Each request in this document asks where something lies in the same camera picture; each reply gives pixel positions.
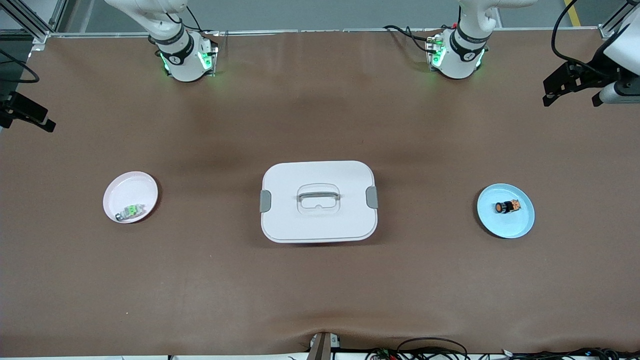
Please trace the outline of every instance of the gray floor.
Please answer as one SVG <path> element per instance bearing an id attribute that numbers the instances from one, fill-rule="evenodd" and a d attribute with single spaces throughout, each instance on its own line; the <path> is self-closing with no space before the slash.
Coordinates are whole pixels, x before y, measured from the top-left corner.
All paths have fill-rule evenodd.
<path id="1" fill-rule="evenodd" d="M 458 16 L 456 0 L 191 0 L 189 7 L 203 28 L 221 31 L 334 30 L 381 28 L 389 24 L 438 28 L 452 24 Z M 563 0 L 539 0 L 529 8 L 502 9 L 502 22 L 505 27 L 549 27 L 563 8 Z M 187 24 L 193 25 L 188 14 L 183 17 Z M 562 26 L 571 26 L 568 17 Z M 71 33 L 143 31 L 103 0 L 77 0 L 63 30 Z"/>

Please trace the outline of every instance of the green indicator light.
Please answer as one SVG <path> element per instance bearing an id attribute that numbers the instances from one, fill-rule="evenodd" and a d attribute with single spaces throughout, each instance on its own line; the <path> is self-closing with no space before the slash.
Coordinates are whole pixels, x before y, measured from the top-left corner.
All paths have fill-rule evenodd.
<path id="1" fill-rule="evenodd" d="M 200 62 L 202 63 L 202 67 L 205 70 L 209 70 L 211 68 L 211 60 L 210 60 L 210 56 L 207 55 L 207 53 L 198 53 L 199 58 L 200 58 Z"/>
<path id="2" fill-rule="evenodd" d="M 478 55 L 478 61 L 476 62 L 476 67 L 480 66 L 480 62 L 482 61 L 482 55 L 484 55 L 484 49 Z"/>
<path id="3" fill-rule="evenodd" d="M 447 54 L 447 49 L 442 46 L 438 51 L 433 55 L 433 66 L 439 67 L 442 64 L 442 59 Z"/>
<path id="4" fill-rule="evenodd" d="M 166 63 L 166 59 L 164 58 L 164 55 L 160 54 L 160 59 L 162 59 L 162 63 L 164 64 L 164 69 L 167 70 L 167 72 L 171 72 L 169 70 L 169 65 Z"/>

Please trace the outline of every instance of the gray latch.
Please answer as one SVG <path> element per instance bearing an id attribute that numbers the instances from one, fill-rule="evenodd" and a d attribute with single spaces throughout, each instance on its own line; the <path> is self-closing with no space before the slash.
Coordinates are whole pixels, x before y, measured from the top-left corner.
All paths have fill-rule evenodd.
<path id="1" fill-rule="evenodd" d="M 271 209 L 271 193 L 269 190 L 260 191 L 260 212 L 266 213 Z"/>
<path id="2" fill-rule="evenodd" d="M 375 186 L 370 186 L 365 192 L 367 196 L 367 206 L 372 209 L 378 208 L 378 191 Z"/>

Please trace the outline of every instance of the black cable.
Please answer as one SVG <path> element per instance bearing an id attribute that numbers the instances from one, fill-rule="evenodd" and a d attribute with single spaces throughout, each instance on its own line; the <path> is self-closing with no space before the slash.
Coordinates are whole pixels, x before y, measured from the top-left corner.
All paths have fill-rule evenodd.
<path id="1" fill-rule="evenodd" d="M 596 70 L 594 69 L 592 66 L 587 65 L 586 63 L 578 60 L 578 59 L 574 59 L 572 57 L 569 57 L 567 55 L 561 54 L 557 49 L 556 49 L 556 35 L 557 35 L 557 31 L 558 31 L 558 27 L 560 26 L 560 22 L 562 21 L 563 17 L 566 15 L 566 13 L 569 12 L 569 9 L 577 2 L 578 0 L 571 0 L 570 3 L 567 4 L 567 6 L 564 8 L 564 10 L 562 11 L 562 13 L 560 13 L 560 16 L 558 17 L 558 20 L 556 21 L 556 25 L 554 25 L 554 30 L 553 32 L 551 32 L 551 50 L 554 52 L 554 54 L 559 57 L 560 59 L 566 60 L 566 61 L 570 61 L 570 62 L 574 62 L 576 64 L 582 65 L 584 68 L 589 69 L 591 71 L 593 71 L 595 74 L 598 74 L 600 77 L 605 78 L 605 79 L 614 79 L 612 76 L 607 75 L 605 73 L 603 73 L 602 71 Z"/>
<path id="2" fill-rule="evenodd" d="M 189 14 L 191 14 L 191 17 L 193 18 L 193 21 L 196 22 L 196 26 L 198 26 L 198 30 L 200 30 L 200 32 L 202 32 L 202 28 L 200 27 L 200 23 L 198 22 L 198 19 L 196 19 L 195 15 L 193 15 L 193 12 L 191 12 L 191 9 L 189 9 L 188 6 L 187 6 L 187 11 L 189 12 Z"/>
<path id="3" fill-rule="evenodd" d="M 0 53 L 2 55 L 5 55 L 7 58 L 9 58 L 10 60 L 8 61 L 3 61 L 2 63 L 16 63 L 18 65 L 20 65 L 24 70 L 27 70 L 32 76 L 33 79 L 27 79 L 27 80 L 23 80 L 23 79 L 2 79 L 0 78 L 0 81 L 4 81 L 5 83 L 18 83 L 18 84 L 33 84 L 33 83 L 37 83 L 38 81 L 40 81 L 40 76 L 38 76 L 38 74 L 36 74 L 35 71 L 31 70 L 31 68 L 29 68 L 27 66 L 27 64 L 22 61 L 22 60 L 18 60 L 16 58 L 14 58 L 11 54 L 7 53 L 6 51 L 0 49 Z"/>
<path id="4" fill-rule="evenodd" d="M 387 26 L 385 26 L 383 29 L 387 29 L 387 30 L 389 30 L 389 29 L 398 30 L 398 31 L 400 32 L 400 34 L 402 34 L 402 35 L 404 35 L 404 36 L 406 36 L 406 37 L 411 37 L 411 35 L 409 35 L 409 33 L 407 33 L 405 30 L 402 30 L 401 28 L 398 28 L 398 27 L 397 27 L 397 26 L 395 26 L 395 25 L 387 25 Z M 416 38 L 417 40 L 420 40 L 420 41 L 427 41 L 427 38 L 417 37 L 417 36 L 415 36 L 415 35 L 414 35 L 413 37 L 414 37 L 414 38 Z"/>
<path id="5" fill-rule="evenodd" d="M 425 47 L 420 46 L 420 44 L 418 44 L 418 41 L 416 40 L 415 36 L 413 35 L 413 33 L 411 32 L 411 28 L 409 28 L 408 26 L 406 27 L 407 32 L 409 33 L 409 36 L 411 36 L 411 39 L 413 39 L 413 43 L 418 47 L 418 49 L 424 51 L 425 53 L 429 53 L 429 54 L 435 54 L 436 51 L 435 50 L 431 50 L 431 49 L 426 49 Z"/>
<path id="6" fill-rule="evenodd" d="M 364 360 L 369 360 L 369 357 L 370 357 L 371 355 L 375 354 L 375 353 L 376 353 L 375 349 L 374 349 L 374 350 L 371 350 L 371 351 L 367 354 L 367 356 L 365 356 L 365 357 L 364 357 Z"/>
<path id="7" fill-rule="evenodd" d="M 425 53 L 429 53 L 429 54 L 435 54 L 436 52 L 434 50 L 430 50 L 430 49 L 426 49 L 422 46 L 420 46 L 420 44 L 418 44 L 418 40 L 420 41 L 427 41 L 427 38 L 423 38 L 423 37 L 417 37 L 413 34 L 413 32 L 411 31 L 410 27 L 406 27 L 406 30 L 402 30 L 401 28 L 398 28 L 395 25 L 387 25 L 384 27 L 384 29 L 394 29 L 394 30 L 398 30 L 400 32 L 400 34 L 406 36 L 406 37 L 410 37 L 413 40 L 413 43 L 422 51 L 424 51 Z"/>
<path id="8" fill-rule="evenodd" d="M 620 12 L 622 12 L 622 10 L 624 10 L 624 9 L 627 7 L 627 5 L 629 5 L 629 3 L 628 3 L 628 1 L 625 1 L 625 4 L 624 4 L 624 5 L 622 5 L 622 7 L 621 7 L 620 9 L 618 9 L 618 11 L 617 11 L 615 14 L 613 14 L 613 16 L 609 18 L 609 20 L 607 20 L 607 22 L 605 22 L 605 23 L 604 23 L 604 25 L 602 26 L 602 28 L 603 28 L 603 29 L 604 29 L 604 28 L 606 28 L 606 27 L 607 27 L 607 25 L 609 25 L 609 23 L 610 23 L 613 19 L 615 19 L 615 18 L 616 18 L 616 16 L 618 16 L 618 14 L 619 14 Z"/>
<path id="9" fill-rule="evenodd" d="M 460 18 L 462 17 L 462 6 L 458 7 L 458 22 L 456 23 L 456 26 L 460 25 Z M 453 30 L 455 29 L 453 26 L 448 26 L 443 24 L 442 26 L 440 26 L 441 29 L 449 29 L 449 30 Z"/>
<path id="10" fill-rule="evenodd" d="M 455 345 L 459 346 L 460 348 L 462 348 L 462 350 L 464 350 L 464 354 L 463 355 L 465 356 L 465 359 L 467 359 L 467 360 L 469 359 L 467 348 L 464 345 L 462 345 L 461 343 L 458 343 L 457 341 L 449 340 L 449 339 L 445 339 L 445 338 L 425 337 L 425 338 L 413 338 L 413 339 L 409 339 L 409 340 L 404 340 L 403 342 L 400 343 L 400 345 L 397 346 L 396 351 L 399 352 L 400 348 L 404 344 L 411 343 L 411 342 L 414 342 L 414 341 L 427 341 L 427 340 L 428 341 L 443 341 L 443 342 L 446 342 L 446 343 L 455 344 Z M 440 349 L 444 349 L 444 350 L 448 350 L 448 351 L 452 352 L 452 350 L 449 350 L 449 349 L 446 349 L 446 348 L 440 348 Z"/>
<path id="11" fill-rule="evenodd" d="M 640 358 L 640 352 L 635 353 L 619 353 L 609 348 L 580 348 L 570 352 L 538 352 L 535 354 L 514 354 L 510 360 L 565 360 L 574 359 L 573 356 L 591 356 L 597 357 L 598 360 L 634 360 Z"/>
<path id="12" fill-rule="evenodd" d="M 195 16 L 193 16 L 193 13 L 191 13 L 191 16 L 193 17 L 193 20 L 195 20 L 196 24 L 198 24 L 197 28 L 194 28 L 193 26 L 188 26 L 185 25 L 185 23 L 182 21 L 182 19 L 180 19 L 180 21 L 176 21 L 173 19 L 173 17 L 171 17 L 171 15 L 169 13 L 164 13 L 174 24 L 182 24 L 184 25 L 185 28 L 190 29 L 190 30 L 195 30 L 199 33 L 205 33 L 207 31 L 214 31 L 214 30 L 203 30 L 200 28 L 200 25 L 198 24 L 198 21 L 196 20 Z"/>

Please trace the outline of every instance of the plate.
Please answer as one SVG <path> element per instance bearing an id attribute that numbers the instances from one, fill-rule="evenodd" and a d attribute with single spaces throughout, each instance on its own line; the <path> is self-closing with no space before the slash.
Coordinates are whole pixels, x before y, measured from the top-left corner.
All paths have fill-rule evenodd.
<path id="1" fill-rule="evenodd" d="M 107 217 L 119 224 L 130 224 L 147 217 L 158 200 L 158 185 L 149 174 L 132 171 L 116 177 L 104 192 L 102 207 Z M 144 212 L 136 218 L 116 220 L 115 215 L 130 205 L 143 205 Z"/>
<path id="2" fill-rule="evenodd" d="M 514 199 L 520 201 L 520 210 L 506 214 L 500 214 L 495 210 L 496 202 Z M 477 211 L 487 230 L 506 239 L 519 238 L 528 233 L 536 219 L 533 203 L 527 194 L 509 184 L 487 186 L 478 197 Z"/>

